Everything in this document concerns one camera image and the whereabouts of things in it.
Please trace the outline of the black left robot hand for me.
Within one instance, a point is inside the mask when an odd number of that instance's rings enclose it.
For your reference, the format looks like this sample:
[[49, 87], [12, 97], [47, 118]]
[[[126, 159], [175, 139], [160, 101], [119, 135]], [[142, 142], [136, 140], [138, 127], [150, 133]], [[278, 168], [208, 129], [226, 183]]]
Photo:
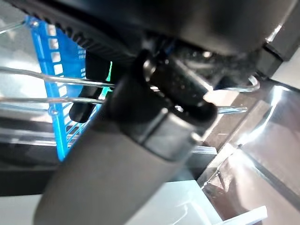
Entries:
[[256, 72], [294, 0], [12, 0], [121, 78], [59, 167], [36, 225], [123, 225], [185, 164], [217, 117], [204, 95]]

